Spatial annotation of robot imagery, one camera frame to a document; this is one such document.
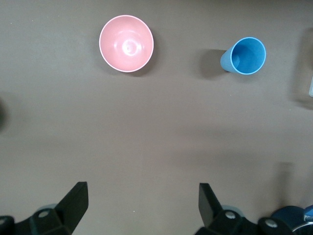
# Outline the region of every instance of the blue cup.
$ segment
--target blue cup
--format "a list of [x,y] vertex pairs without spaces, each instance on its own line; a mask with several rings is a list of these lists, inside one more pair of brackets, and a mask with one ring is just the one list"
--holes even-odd
[[260,70],[266,59],[263,43],[253,37],[242,38],[221,57],[221,66],[228,72],[243,75],[254,74]]
[[312,77],[312,81],[311,81],[311,86],[310,86],[309,95],[310,95],[311,97],[313,97],[313,77]]

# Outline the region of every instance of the blue object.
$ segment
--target blue object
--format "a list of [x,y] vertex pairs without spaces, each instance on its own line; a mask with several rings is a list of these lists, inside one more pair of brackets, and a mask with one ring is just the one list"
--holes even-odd
[[312,77],[312,82],[310,86],[309,96],[313,97],[313,77]]
[[304,209],[304,220],[313,221],[313,205]]
[[303,224],[304,209],[296,206],[287,206],[275,211],[271,217],[284,221],[292,230]]
[[242,38],[221,57],[221,67],[228,72],[244,75],[256,73],[266,59],[263,43],[253,37]]

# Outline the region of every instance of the bowl rim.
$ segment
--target bowl rim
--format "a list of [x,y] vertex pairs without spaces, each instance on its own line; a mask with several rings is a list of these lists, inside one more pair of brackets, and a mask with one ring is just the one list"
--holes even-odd
[[[102,49],[101,49],[101,37],[102,37],[102,33],[103,33],[104,29],[107,27],[107,25],[108,25],[111,21],[113,21],[113,20],[115,20],[115,19],[117,19],[117,18],[122,18],[122,17],[131,17],[131,18],[134,18],[134,19],[140,21],[140,22],[148,29],[148,32],[150,33],[150,36],[151,36],[151,39],[152,39],[152,50],[151,50],[151,53],[150,53],[149,58],[147,59],[147,61],[146,61],[142,66],[140,66],[139,68],[137,68],[137,69],[135,69],[135,70],[120,70],[120,69],[114,67],[113,65],[111,65],[111,64],[106,60],[105,56],[104,56],[103,53],[102,53]],[[151,59],[151,57],[152,57],[152,54],[153,54],[153,51],[154,51],[154,39],[153,39],[153,35],[152,35],[151,30],[149,29],[149,27],[147,26],[147,24],[144,23],[143,20],[139,19],[139,18],[136,17],[136,16],[132,16],[132,15],[119,15],[119,16],[115,16],[115,17],[113,17],[112,19],[110,19],[110,20],[103,26],[103,28],[102,28],[102,30],[101,30],[101,33],[100,33],[100,37],[99,37],[99,49],[100,49],[100,52],[101,52],[101,55],[102,55],[103,59],[104,59],[104,60],[107,62],[107,64],[110,65],[113,69],[118,70],[118,71],[121,71],[121,72],[135,72],[135,71],[137,71],[137,70],[143,68],[143,67],[150,61],[150,59]]]

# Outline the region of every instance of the tabletop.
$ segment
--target tabletop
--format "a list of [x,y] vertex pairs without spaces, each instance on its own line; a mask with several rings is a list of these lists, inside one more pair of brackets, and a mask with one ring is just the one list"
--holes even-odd
[[[0,214],[16,221],[87,181],[75,235],[192,235],[199,183],[256,222],[313,204],[313,1],[67,0],[0,3]],[[142,69],[111,68],[99,35],[142,19]],[[253,36],[249,76],[221,55]]]

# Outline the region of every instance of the bowl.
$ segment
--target bowl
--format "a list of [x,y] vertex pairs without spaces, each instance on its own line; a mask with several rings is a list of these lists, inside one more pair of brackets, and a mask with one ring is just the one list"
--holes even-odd
[[130,15],[116,16],[103,27],[99,47],[104,60],[121,72],[134,72],[150,60],[154,41],[148,26]]

